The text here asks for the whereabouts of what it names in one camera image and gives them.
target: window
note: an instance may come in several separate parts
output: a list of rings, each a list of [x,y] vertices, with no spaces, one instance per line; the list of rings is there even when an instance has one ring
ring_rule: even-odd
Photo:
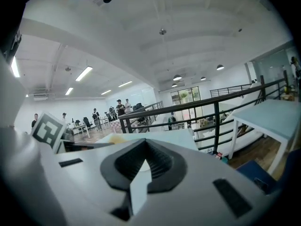
[[[171,92],[171,98],[173,105],[183,105],[189,102],[201,100],[198,87],[181,89],[175,92]],[[203,110],[201,106],[195,109],[191,108],[189,110],[175,112],[177,121],[188,120],[200,116],[203,116]]]
[[[175,92],[171,92],[171,98],[174,105],[186,104],[189,102],[201,100],[198,87],[181,89]]]

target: white wall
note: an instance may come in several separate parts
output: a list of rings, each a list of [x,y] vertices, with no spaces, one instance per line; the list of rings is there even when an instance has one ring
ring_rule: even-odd
[[[168,91],[161,91],[159,93],[160,99],[163,101],[164,107],[173,106],[173,101],[171,98],[171,92],[191,88],[198,86],[201,100],[211,98],[210,91],[213,89],[220,89],[230,86],[248,84],[249,78],[246,72],[246,67],[244,64],[234,66],[230,69],[224,69],[221,71],[216,71],[216,76],[214,76],[210,81],[201,82],[199,84],[189,85],[187,87],[176,87],[175,89]],[[239,105],[242,98],[235,98],[232,100],[225,101],[225,103],[230,105]],[[209,115],[214,113],[214,105],[203,106],[203,115]]]
[[[248,65],[248,69],[249,69],[249,72],[250,72],[251,80],[257,79],[253,63],[252,62],[247,62],[247,65]]]
[[[96,108],[101,116],[108,110],[105,100],[46,100],[46,101],[32,101],[26,98],[21,106],[19,113],[15,120],[15,127],[21,131],[30,133],[32,129],[32,121],[34,114],[41,115],[43,111],[49,112],[56,118],[61,119],[63,113],[66,115],[66,123],[71,123],[72,118],[74,121],[87,117],[89,121],[93,121],[92,113]]]
[[[121,102],[123,104],[125,104],[126,99],[128,99],[129,103],[132,106],[138,103],[141,103],[143,106],[146,106],[157,102],[154,89],[145,83],[133,85],[121,92],[109,95],[108,97],[106,97],[107,106],[113,106],[115,108],[118,99],[121,99]]]

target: black rectangular slot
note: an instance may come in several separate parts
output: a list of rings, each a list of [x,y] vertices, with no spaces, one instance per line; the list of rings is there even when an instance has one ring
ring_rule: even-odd
[[[213,184],[237,218],[252,209],[251,205],[227,180],[217,179]]]
[[[69,160],[69,161],[62,161],[62,162],[59,162],[59,164],[63,168],[63,167],[71,166],[76,163],[80,163],[82,161],[83,160],[81,160],[80,158],[77,158],[77,159],[73,159],[73,160]]]

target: white table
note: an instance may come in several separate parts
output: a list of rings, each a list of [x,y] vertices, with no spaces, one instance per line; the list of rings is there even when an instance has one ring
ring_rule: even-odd
[[[109,122],[109,118],[107,116],[105,117],[102,117],[102,118],[99,118],[101,121],[102,121],[102,125],[105,125],[106,123],[106,120],[108,120],[108,126],[107,127],[110,127],[110,122]]]
[[[88,127],[87,125],[80,125],[80,126],[76,126],[76,127],[73,127],[72,130],[75,130],[75,129],[81,129],[83,134],[84,134],[84,128],[86,128],[87,130],[87,134],[88,134],[88,137],[90,138],[90,135],[89,135],[89,131],[88,131]]]
[[[281,143],[280,148],[272,162],[268,173],[272,174],[279,164],[288,142],[293,138],[291,150],[297,140],[300,128],[301,103],[284,100],[266,100],[258,105],[233,114],[234,135],[229,159],[232,158],[238,134],[238,122],[242,122]]]
[[[114,135],[116,134],[111,133],[106,137],[98,140],[96,143],[108,143],[110,141],[110,138]],[[191,150],[198,151],[197,145],[194,142],[189,129],[146,132],[146,133],[126,133],[126,134],[118,134],[118,136],[122,137],[126,141],[140,139],[140,138],[164,141]]]

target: office chair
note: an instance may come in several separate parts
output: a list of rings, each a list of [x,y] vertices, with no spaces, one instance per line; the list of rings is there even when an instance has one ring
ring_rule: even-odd
[[[105,115],[108,117],[109,122],[113,121],[113,119],[112,119],[112,117],[111,117],[111,115],[110,115],[109,113],[106,113],[106,112],[105,112]]]
[[[137,106],[137,110],[144,107],[141,103],[138,103],[136,106]]]
[[[86,124],[88,130],[92,129],[91,126],[93,125],[92,123],[89,122],[87,117],[84,117],[84,123]]]
[[[114,109],[112,107],[109,108],[109,113],[110,115],[112,116],[112,120],[117,120],[117,115],[116,115],[116,112],[114,111]]]

